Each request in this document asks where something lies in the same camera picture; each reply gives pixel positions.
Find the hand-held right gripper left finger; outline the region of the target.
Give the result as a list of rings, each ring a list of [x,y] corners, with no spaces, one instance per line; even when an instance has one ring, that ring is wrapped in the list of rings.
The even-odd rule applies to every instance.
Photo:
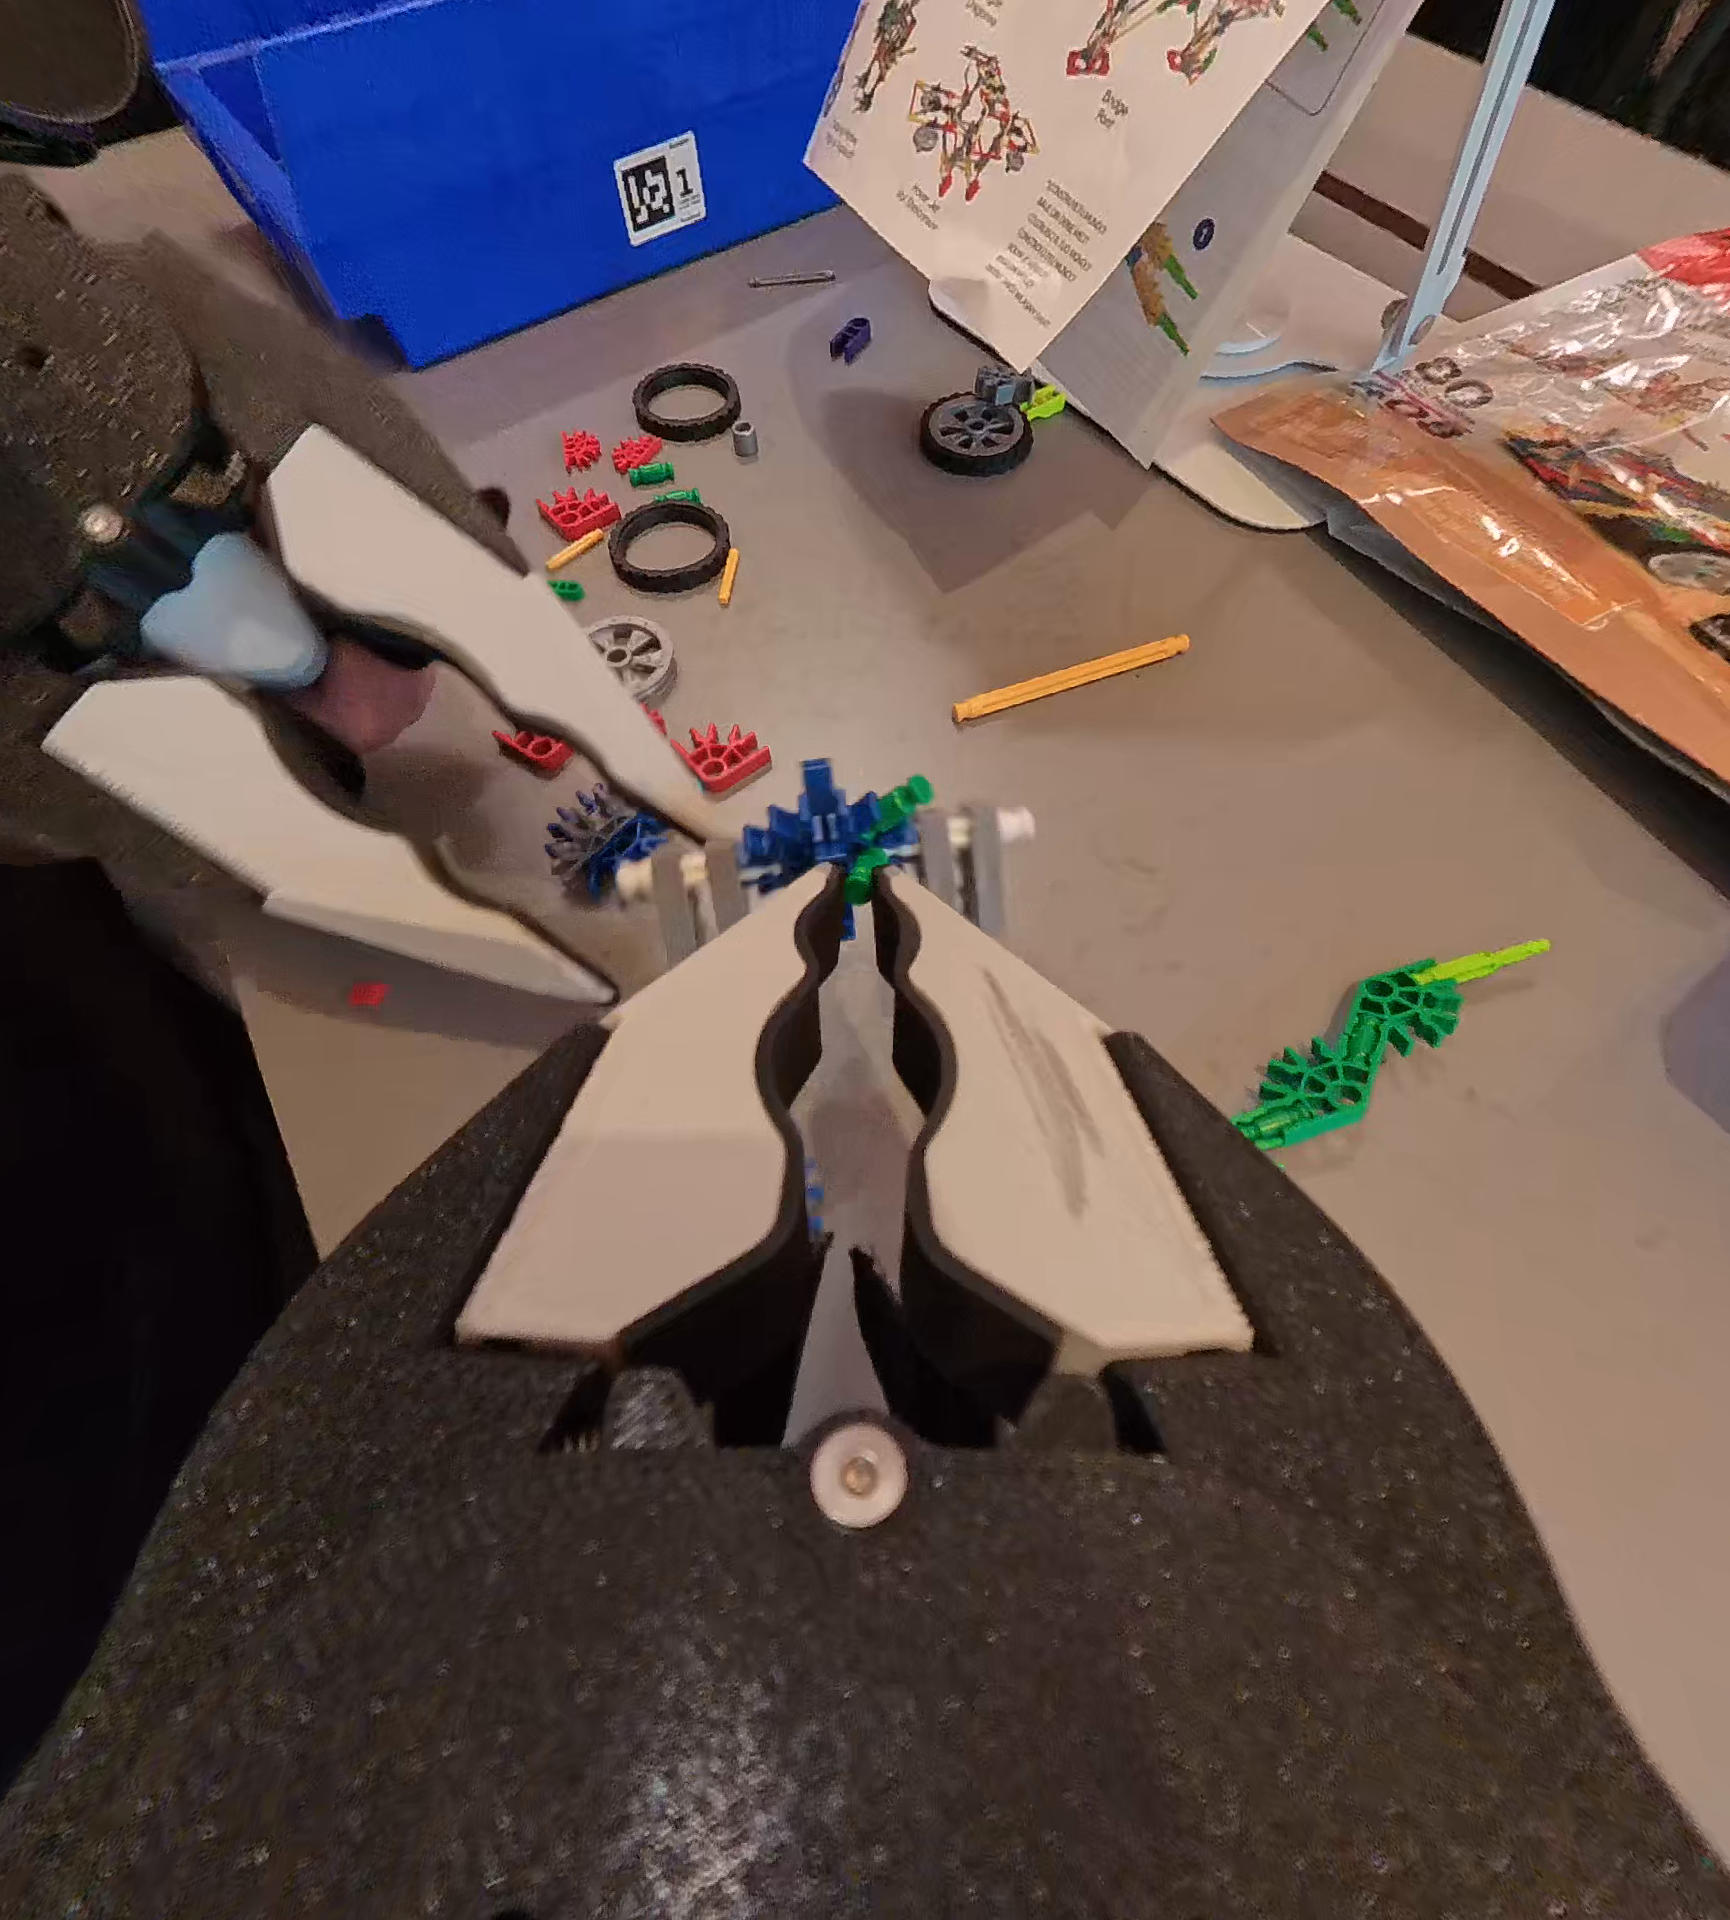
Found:
[[[794,1250],[825,980],[815,868],[613,1010],[455,1338],[622,1358]]]

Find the black toy wheel assembly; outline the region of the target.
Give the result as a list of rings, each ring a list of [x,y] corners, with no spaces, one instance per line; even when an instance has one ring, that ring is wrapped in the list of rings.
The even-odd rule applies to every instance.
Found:
[[[916,443],[929,467],[959,477],[998,477],[1021,467],[1036,425],[1065,411],[1056,383],[1008,365],[982,365],[966,392],[940,395],[917,420]]]

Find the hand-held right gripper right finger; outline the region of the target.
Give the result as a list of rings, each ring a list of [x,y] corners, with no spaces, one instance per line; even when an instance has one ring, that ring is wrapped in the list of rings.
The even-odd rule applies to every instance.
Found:
[[[906,871],[873,882],[891,1062],[919,1127],[897,1295],[945,1380],[1091,1380],[1254,1328],[1109,1027]]]

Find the black rubber tire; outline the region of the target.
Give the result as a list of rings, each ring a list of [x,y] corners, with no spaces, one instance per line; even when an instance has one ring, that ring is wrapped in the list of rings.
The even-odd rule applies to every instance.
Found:
[[[684,392],[711,395],[711,407],[690,413],[668,411],[664,401]],[[668,361],[648,372],[631,390],[631,411],[643,433],[670,443],[717,440],[745,418],[733,375],[708,361],[691,360]]]
[[[708,536],[708,548],[680,563],[648,563],[635,549],[665,528]],[[725,516],[696,498],[655,496],[622,516],[608,531],[608,559],[615,579],[638,594],[671,598],[716,581],[731,558],[733,534]]]

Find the grey wheel hub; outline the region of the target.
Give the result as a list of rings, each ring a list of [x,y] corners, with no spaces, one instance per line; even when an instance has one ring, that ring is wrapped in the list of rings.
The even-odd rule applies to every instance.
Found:
[[[680,681],[670,632],[643,613],[613,613],[583,627],[591,650],[640,708],[661,708]]]

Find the orange toy package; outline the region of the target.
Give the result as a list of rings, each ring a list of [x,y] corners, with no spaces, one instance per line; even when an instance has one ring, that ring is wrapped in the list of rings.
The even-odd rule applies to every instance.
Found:
[[[1730,225],[1217,425],[1730,792]]]

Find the blue bin with marker tag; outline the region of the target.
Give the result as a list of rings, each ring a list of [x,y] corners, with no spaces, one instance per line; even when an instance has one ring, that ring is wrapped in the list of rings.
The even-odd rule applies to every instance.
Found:
[[[269,247],[421,369],[794,224],[855,3],[142,2]]]

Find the white desk stand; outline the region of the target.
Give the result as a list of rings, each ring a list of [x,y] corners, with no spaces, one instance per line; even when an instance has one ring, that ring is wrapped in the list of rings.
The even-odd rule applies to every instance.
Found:
[[[1499,8],[1480,70],[1476,103],[1463,124],[1441,203],[1421,246],[1415,285],[1391,300],[1381,315],[1377,341],[1369,336],[1369,297],[1380,285],[1330,252],[1294,240],[1287,209],[1265,216],[1265,235],[1279,241],[1272,256],[1270,278],[1291,297],[1287,311],[1291,334],[1303,334],[1324,318],[1324,297],[1342,300],[1333,330],[1340,369],[1350,386],[1400,375],[1443,315],[1465,272],[1477,214],[1547,33],[1550,14],[1550,2],[1508,2]],[[1175,425],[1153,455],[1153,472],[1238,525],[1267,534],[1324,525],[1330,511],[1327,491],[1318,487],[1303,467],[1267,460],[1250,445],[1233,441],[1215,420],[1238,400],[1257,395],[1274,381],[1299,372],[1333,369],[1335,361],[1330,355],[1307,352],[1225,380],[1214,380],[1210,372],[1197,374]]]

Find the person's left hand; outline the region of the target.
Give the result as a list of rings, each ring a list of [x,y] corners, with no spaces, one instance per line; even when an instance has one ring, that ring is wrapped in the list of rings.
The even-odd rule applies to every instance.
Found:
[[[436,685],[432,663],[405,666],[361,641],[334,637],[318,680],[294,690],[288,702],[351,755],[368,758],[421,717]]]

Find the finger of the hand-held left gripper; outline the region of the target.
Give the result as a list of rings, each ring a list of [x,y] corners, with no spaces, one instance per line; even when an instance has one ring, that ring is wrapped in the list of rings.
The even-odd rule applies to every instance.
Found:
[[[716,810],[541,575],[519,571],[322,425],[263,480],[283,571],[329,611],[423,644],[507,719],[574,743],[693,842]]]
[[[92,683],[39,746],[245,883],[269,917],[522,993],[613,1000],[536,930],[448,887],[400,835],[313,795],[221,683]]]

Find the white instruction booklet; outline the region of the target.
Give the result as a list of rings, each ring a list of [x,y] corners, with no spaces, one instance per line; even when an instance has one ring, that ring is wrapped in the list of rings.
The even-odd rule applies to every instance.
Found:
[[[1221,357],[1255,372],[1281,324],[1254,324],[1298,209],[1419,5],[1324,3],[1118,267],[1053,337],[1043,367],[1139,467],[1181,443]]]

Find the person's dark pants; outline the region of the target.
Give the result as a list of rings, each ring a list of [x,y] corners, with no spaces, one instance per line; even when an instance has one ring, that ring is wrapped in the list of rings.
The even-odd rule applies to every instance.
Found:
[[[0,1799],[315,1262],[242,1016],[95,864],[0,866]]]

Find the blue and grey snowflake connectors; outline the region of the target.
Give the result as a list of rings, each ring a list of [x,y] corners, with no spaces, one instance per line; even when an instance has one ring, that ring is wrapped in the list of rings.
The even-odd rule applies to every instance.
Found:
[[[657,852],[670,838],[668,825],[648,810],[612,794],[594,780],[572,794],[572,803],[554,810],[546,825],[543,852],[554,878],[583,899],[608,899],[623,866]]]

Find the multicoloured construction toy model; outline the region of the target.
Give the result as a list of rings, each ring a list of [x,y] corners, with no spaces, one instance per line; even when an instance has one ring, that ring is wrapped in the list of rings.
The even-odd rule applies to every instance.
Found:
[[[873,899],[846,906],[846,868],[859,850],[877,846],[891,861],[876,879],[896,869],[907,871],[980,930],[1002,935],[1008,923],[1008,853],[1036,839],[1036,816],[1025,806],[945,807],[933,787],[933,801],[916,813],[916,831],[907,839],[876,844],[876,801],[888,790],[849,795],[831,776],[829,761],[804,759],[801,787],[789,807],[770,806],[759,823],[708,850],[685,852],[665,842],[652,855],[622,866],[608,899],[653,906],[665,956],[680,959],[741,917],[752,899],[831,869],[842,879],[839,934],[851,942],[859,912]]]

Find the long yellow rod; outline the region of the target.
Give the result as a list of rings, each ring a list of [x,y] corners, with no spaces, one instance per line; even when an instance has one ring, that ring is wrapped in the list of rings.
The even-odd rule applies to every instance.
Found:
[[[1061,666],[1040,676],[976,692],[954,702],[947,708],[947,716],[958,728],[980,723],[1003,712],[1028,708],[1094,683],[1131,676],[1165,663],[1167,659],[1179,659],[1188,656],[1189,646],[1189,637],[1179,633],[1119,647],[1115,651]]]

